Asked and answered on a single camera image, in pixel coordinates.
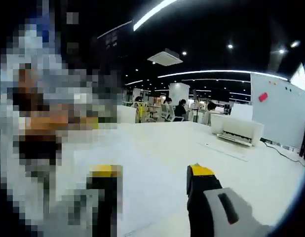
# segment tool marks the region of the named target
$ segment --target ceiling vent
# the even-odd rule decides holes
[[[171,66],[171,65],[179,64],[179,63],[183,62],[179,58],[178,53],[175,53],[167,48],[164,51],[148,58],[147,60],[158,63],[163,66]]]

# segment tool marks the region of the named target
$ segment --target black cable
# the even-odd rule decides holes
[[[270,147],[270,148],[272,148],[272,149],[275,149],[281,156],[284,156],[285,158],[287,158],[287,159],[289,159],[289,160],[291,160],[291,161],[293,161],[293,162],[299,162],[302,166],[305,167],[305,165],[303,165],[299,160],[293,160],[293,159],[287,157],[286,155],[283,155],[281,152],[278,151],[277,148],[268,146],[266,142],[263,142],[263,143],[264,143],[267,147]]]

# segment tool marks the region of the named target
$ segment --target colored magnet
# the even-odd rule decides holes
[[[263,102],[263,101],[265,101],[266,99],[267,99],[267,93],[266,93],[266,92],[259,96],[260,102]]]

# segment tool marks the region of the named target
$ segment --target printer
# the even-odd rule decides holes
[[[240,118],[211,115],[211,131],[218,137],[246,146],[255,146],[263,134],[264,125]]]

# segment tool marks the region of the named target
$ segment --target white tabletop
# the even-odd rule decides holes
[[[225,142],[212,135],[210,127],[193,122],[124,123],[116,129],[73,132],[69,138],[57,171],[58,197],[77,184],[83,188],[90,165],[123,165],[122,232],[133,236],[165,236],[165,229],[169,237],[178,236],[178,230],[189,236],[190,164],[212,169],[222,186],[242,196],[264,225],[276,225],[305,174],[305,167],[262,142],[256,147]],[[300,158],[278,149],[291,159]]]

